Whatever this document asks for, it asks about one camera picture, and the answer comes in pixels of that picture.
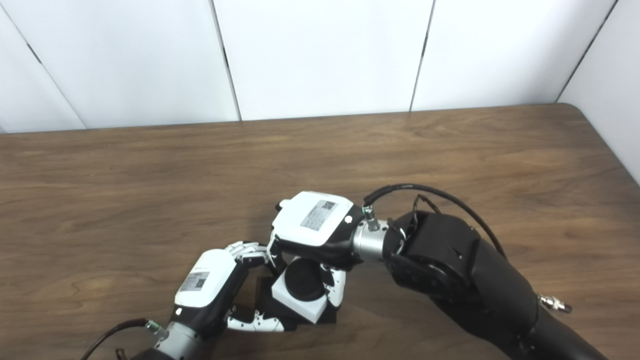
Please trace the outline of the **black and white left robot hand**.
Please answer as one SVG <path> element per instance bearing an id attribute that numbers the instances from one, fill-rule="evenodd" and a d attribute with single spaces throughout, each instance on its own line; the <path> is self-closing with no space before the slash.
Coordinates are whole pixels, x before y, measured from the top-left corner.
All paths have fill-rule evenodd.
<path id="1" fill-rule="evenodd" d="M 266 246 L 238 241 L 225 248 L 204 251 L 174 296 L 171 323 L 192 330 L 202 340 L 217 337 L 224 330 L 243 332 L 286 332 L 278 317 L 258 309 L 233 304 L 253 268 L 268 265 Z"/>

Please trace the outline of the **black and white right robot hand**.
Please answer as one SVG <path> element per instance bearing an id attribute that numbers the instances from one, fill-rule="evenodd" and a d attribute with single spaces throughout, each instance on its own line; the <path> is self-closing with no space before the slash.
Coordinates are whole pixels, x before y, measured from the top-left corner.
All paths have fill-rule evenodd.
<path id="1" fill-rule="evenodd" d="M 285 269 L 282 253 L 342 272 L 361 263 L 353 240 L 365 218 L 359 205 L 336 194 L 302 191 L 276 209 L 267 254 L 277 271 Z"/>

